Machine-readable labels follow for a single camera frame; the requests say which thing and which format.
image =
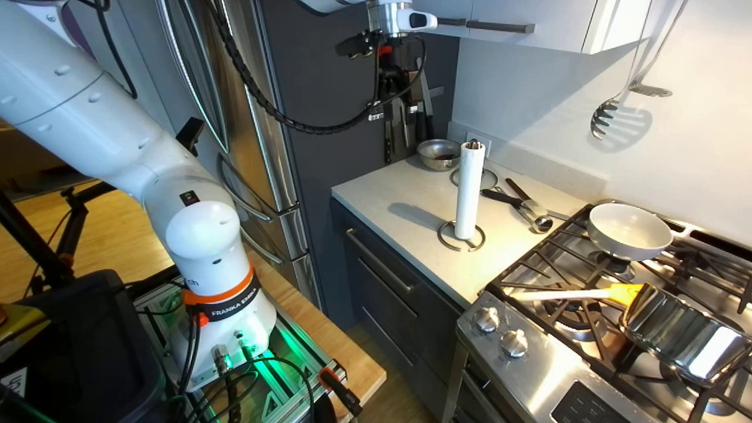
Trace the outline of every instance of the white cabinet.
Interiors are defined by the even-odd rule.
[[[437,33],[597,54],[639,40],[651,0],[414,0]]]

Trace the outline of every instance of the stove knob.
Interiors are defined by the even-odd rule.
[[[510,329],[501,336],[501,348],[510,355],[510,357],[524,357],[529,350],[526,336],[522,329]]]
[[[491,334],[498,329],[498,310],[496,308],[479,308],[475,322],[482,331]]]

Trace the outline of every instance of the paper towel roll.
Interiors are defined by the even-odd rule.
[[[470,240],[477,221],[479,183],[484,174],[486,146],[477,139],[461,146],[461,181],[456,195],[454,237]]]

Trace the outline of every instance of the slotted spatula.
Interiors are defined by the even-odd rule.
[[[632,66],[625,87],[613,96],[606,99],[599,108],[595,108],[590,118],[590,134],[595,136],[597,146],[604,150],[623,150],[637,143],[653,125],[653,115],[644,108],[627,106],[630,92],[646,94],[646,96],[670,96],[670,89],[644,85],[642,80],[658,61],[667,35],[672,33],[674,24],[679,21],[686,0],[677,0],[674,14],[663,24],[658,38],[653,42],[644,42],[635,47]]]

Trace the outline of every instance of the refrigerator door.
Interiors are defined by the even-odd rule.
[[[254,0],[228,0],[219,7],[256,85],[277,103]],[[87,7],[78,12],[89,21],[85,33],[96,38],[99,19],[85,16]],[[188,118],[204,120],[200,160],[235,197],[242,237],[320,306],[284,127],[268,118],[240,82],[207,2],[113,0],[106,19],[139,87],[139,101],[148,110],[167,110],[172,132]],[[94,56],[106,61],[110,56],[106,49],[101,45]]]

